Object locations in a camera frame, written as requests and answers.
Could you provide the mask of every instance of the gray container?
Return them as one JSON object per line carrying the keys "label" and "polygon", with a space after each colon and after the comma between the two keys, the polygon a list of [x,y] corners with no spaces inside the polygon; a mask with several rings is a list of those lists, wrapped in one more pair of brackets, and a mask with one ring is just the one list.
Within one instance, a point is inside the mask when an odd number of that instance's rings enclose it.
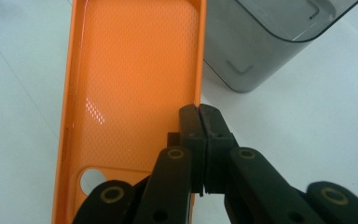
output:
{"label": "gray container", "polygon": [[238,92],[252,91],[358,0],[208,0],[205,62]]}

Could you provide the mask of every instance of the hole in tray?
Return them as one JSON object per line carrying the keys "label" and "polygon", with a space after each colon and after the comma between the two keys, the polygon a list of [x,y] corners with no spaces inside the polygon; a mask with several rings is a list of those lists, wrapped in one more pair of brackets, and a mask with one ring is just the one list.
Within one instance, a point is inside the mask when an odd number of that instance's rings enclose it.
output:
{"label": "hole in tray", "polygon": [[80,187],[83,193],[89,195],[98,185],[106,181],[103,173],[97,169],[89,169],[80,178]]}

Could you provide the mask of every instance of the grout line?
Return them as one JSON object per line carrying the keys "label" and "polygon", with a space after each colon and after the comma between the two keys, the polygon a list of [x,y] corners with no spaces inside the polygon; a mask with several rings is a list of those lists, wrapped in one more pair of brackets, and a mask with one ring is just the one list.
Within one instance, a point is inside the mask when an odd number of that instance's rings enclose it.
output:
{"label": "grout line", "polygon": [[54,136],[56,136],[57,139],[59,139],[58,135],[54,132],[54,130],[51,128],[51,126],[48,124],[48,121],[46,120],[45,116],[43,116],[42,111],[39,109],[39,107],[36,105],[34,99],[31,97],[30,93],[27,91],[27,89],[25,89],[24,85],[22,84],[22,82],[20,81],[19,77],[16,75],[16,73],[14,72],[13,68],[10,66],[10,64],[8,63],[7,59],[5,58],[5,56],[2,54],[1,50],[0,50],[0,55],[2,56],[2,58],[4,59],[5,63],[7,64],[7,66],[9,67],[10,71],[13,73],[14,77],[19,81],[21,87],[24,89],[25,93],[28,95],[28,97],[30,98],[31,102],[34,104],[34,106],[36,107],[36,110],[39,112],[39,114],[42,116],[43,120],[46,122],[46,124],[48,125],[48,127],[50,128],[50,130],[53,132]]}

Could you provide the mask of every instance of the white tile floor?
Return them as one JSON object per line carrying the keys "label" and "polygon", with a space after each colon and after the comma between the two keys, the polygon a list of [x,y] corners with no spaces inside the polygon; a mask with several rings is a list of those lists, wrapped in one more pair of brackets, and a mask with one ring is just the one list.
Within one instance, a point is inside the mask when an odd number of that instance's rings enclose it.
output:
{"label": "white tile floor", "polygon": [[[0,0],[0,223],[50,222],[71,3]],[[293,186],[358,195],[358,6],[249,94],[205,70],[202,101]],[[227,223],[222,202],[198,200],[194,223]]]}

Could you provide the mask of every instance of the circular hole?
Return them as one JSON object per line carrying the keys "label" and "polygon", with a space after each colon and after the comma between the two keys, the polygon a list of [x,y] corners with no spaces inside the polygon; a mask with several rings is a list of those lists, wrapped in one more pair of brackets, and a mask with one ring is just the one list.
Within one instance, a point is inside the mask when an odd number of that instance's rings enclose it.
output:
{"label": "circular hole", "polygon": [[322,195],[330,201],[331,203],[335,203],[338,205],[346,205],[348,204],[348,198],[343,193],[336,189],[332,188],[324,188],[322,189]]}
{"label": "circular hole", "polygon": [[106,181],[103,173],[96,169],[88,169],[80,177],[80,188],[86,195],[89,195],[98,185]]}
{"label": "circular hole", "polygon": [[101,193],[101,200],[104,203],[116,203],[124,196],[124,189],[118,186],[112,186],[104,189]]}
{"label": "circular hole", "polygon": [[253,151],[249,150],[249,149],[241,149],[240,150],[240,156],[242,158],[245,158],[245,159],[248,159],[248,160],[251,160],[255,157],[255,154]]}
{"label": "circular hole", "polygon": [[158,210],[153,214],[153,219],[156,222],[162,222],[168,219],[168,214],[166,211]]}
{"label": "circular hole", "polygon": [[289,212],[288,216],[295,223],[303,223],[305,221],[304,217],[298,212]]}
{"label": "circular hole", "polygon": [[180,159],[184,155],[183,151],[180,149],[171,149],[168,152],[168,156],[171,157],[171,159]]}

